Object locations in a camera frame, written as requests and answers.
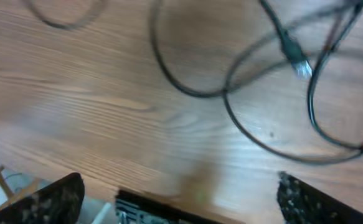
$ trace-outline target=metal connector tip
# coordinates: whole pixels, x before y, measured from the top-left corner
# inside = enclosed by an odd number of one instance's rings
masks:
[[[311,75],[313,74],[313,69],[311,69],[311,65],[306,60],[300,63],[293,64],[292,67],[295,70],[296,75],[300,79],[310,79]]]

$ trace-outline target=wood grain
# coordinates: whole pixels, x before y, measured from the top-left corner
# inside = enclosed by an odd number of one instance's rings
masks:
[[[37,2],[60,21],[74,20],[90,4]],[[329,1],[271,3],[286,22]],[[363,212],[363,159],[313,167],[277,158],[239,133],[222,100],[189,98],[168,84],[148,42],[150,4],[110,0],[94,23],[67,32],[41,24],[20,1],[0,0],[2,164],[52,181],[80,172],[87,195],[109,202],[126,187],[245,223],[283,223],[275,195],[276,173],[285,170]],[[272,30],[256,1],[168,0],[163,10],[159,35],[166,62],[201,90],[221,87],[236,55]],[[320,49],[333,24],[317,22],[295,35],[305,49]],[[363,18],[342,48],[363,50]],[[266,46],[239,74],[282,59],[278,49],[276,42]],[[306,85],[285,67],[231,102],[243,124],[273,147],[342,152],[312,130]],[[363,141],[363,59],[330,61],[316,110],[332,135]]]

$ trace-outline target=table surface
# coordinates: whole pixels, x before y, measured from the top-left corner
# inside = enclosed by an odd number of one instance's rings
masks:
[[[36,0],[58,21],[76,19],[89,3]],[[2,164],[47,180],[80,172],[87,195],[107,201],[126,187],[244,223],[283,223],[275,195],[277,172],[285,170],[363,212],[363,158],[335,166],[281,159],[246,139],[221,99],[176,91],[149,46],[151,3],[109,0],[96,21],[69,32],[43,25],[21,1],[0,0]],[[270,3],[283,22],[330,4]],[[293,34],[307,51],[318,50],[334,24],[327,19]],[[214,90],[238,53],[272,30],[256,1],[166,0],[159,39],[183,83]],[[363,51],[363,17],[341,48]],[[249,77],[282,58],[274,42],[238,74]],[[306,86],[285,67],[230,98],[242,123],[270,146],[296,154],[344,152],[310,126]],[[333,58],[315,104],[328,133],[363,141],[363,58]]]

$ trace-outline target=cable on floor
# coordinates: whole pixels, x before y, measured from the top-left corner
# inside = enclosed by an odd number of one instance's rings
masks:
[[[289,159],[296,162],[302,162],[305,164],[314,164],[314,165],[325,165],[325,164],[337,164],[341,162],[346,162],[352,159],[356,159],[358,157],[363,156],[363,146],[355,146],[352,144],[348,144],[346,142],[338,141],[337,139],[334,139],[330,137],[328,134],[326,134],[318,125],[318,122],[316,121],[315,113],[314,113],[314,92],[316,89],[316,84],[318,82],[318,79],[321,75],[321,72],[325,65],[328,62],[328,59],[331,55],[339,55],[339,56],[347,56],[351,57],[354,54],[352,52],[339,52],[338,47],[340,46],[342,40],[348,35],[349,31],[353,28],[354,24],[357,22],[357,20],[360,18],[361,14],[363,13],[363,0],[356,1],[354,4],[343,4],[343,5],[337,5],[337,6],[328,6],[322,10],[319,10],[318,12],[309,14],[307,16],[304,16],[300,19],[297,19],[293,22],[290,22],[285,27],[281,25],[281,22],[279,21],[278,17],[274,13],[271,6],[267,3],[266,0],[259,0],[259,3],[264,8],[265,12],[268,14],[269,18],[271,19],[273,25],[275,26],[276,32],[272,32],[270,34],[265,35],[262,39],[260,39],[258,42],[254,43],[253,45],[249,46],[246,50],[244,50],[232,63],[232,66],[229,68],[225,81],[224,86],[221,90],[216,91],[198,91],[194,90],[192,88],[189,88],[185,85],[183,85],[168,69],[166,66],[166,63],[164,62],[163,56],[159,49],[158,44],[158,19],[160,15],[160,9],[162,6],[163,1],[162,0],[156,0],[151,8],[151,13],[149,16],[149,38],[150,38],[150,44],[153,50],[154,57],[156,61],[158,62],[159,68],[163,72],[166,79],[169,81],[169,83],[176,89],[178,89],[180,92],[196,97],[196,98],[215,98],[215,97],[222,97],[224,100],[224,105],[226,107],[227,113],[230,116],[230,119],[233,121],[234,125],[252,142],[262,147],[264,150],[275,154],[277,156],[283,157],[285,159]],[[300,27],[306,26],[310,23],[317,22],[321,19],[336,16],[344,13],[352,12],[352,16],[347,22],[347,25],[345,25],[342,28],[341,33],[339,36],[334,40],[331,46],[324,48],[324,50],[320,50],[318,52],[315,52],[311,55],[305,55],[303,51],[301,50],[301,47],[297,41],[295,41],[293,38],[289,36],[289,32],[294,31]],[[238,70],[239,66],[243,62],[245,62],[249,57],[253,55],[254,52],[256,52],[258,49],[262,48],[264,45],[269,44],[273,40],[280,40],[281,42],[281,50],[285,54],[285,57],[287,60],[284,62],[275,63],[273,65],[270,65],[268,68],[258,72],[257,74],[254,74],[253,78],[250,78],[249,80],[245,80],[244,82],[237,83],[232,85],[232,77],[235,75],[236,71]],[[311,66],[309,65],[308,59],[309,58],[317,58],[318,61],[314,67],[314,69],[311,69]],[[309,85],[308,85],[308,91],[307,91],[307,106],[308,106],[308,116],[311,122],[312,127],[314,130],[327,142],[330,142],[333,145],[343,147],[349,150],[348,153],[336,155],[336,156],[319,156],[319,157],[313,157],[313,156],[295,156],[292,154],[287,154],[284,152],[280,152],[276,149],[273,149],[260,140],[258,140],[254,135],[249,133],[245,127],[242,126],[242,124],[237,119],[235,113],[233,112],[233,109],[230,105],[228,95],[241,89],[241,87],[245,86],[246,84],[252,82],[256,78],[259,78],[267,73],[270,73],[271,71],[277,70],[285,65],[292,65],[292,67],[295,69],[297,73],[300,73],[300,75],[307,75],[308,73],[311,75]]]
[[[57,22],[51,21],[47,16],[41,13],[39,8],[34,3],[35,0],[21,1],[25,4],[26,8],[28,8],[28,10],[30,10],[33,15],[44,24],[56,29],[75,30],[86,26],[88,23],[96,19],[104,10],[107,0],[96,0],[79,20],[68,24],[59,24]]]

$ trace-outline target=cable connector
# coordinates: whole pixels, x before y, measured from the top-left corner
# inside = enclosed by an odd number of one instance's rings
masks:
[[[299,78],[309,79],[313,70],[311,69],[307,56],[301,49],[300,44],[290,37],[288,31],[283,28],[279,18],[276,16],[269,3],[266,0],[260,0],[260,4],[272,21],[281,42],[281,50],[289,60],[293,70]]]

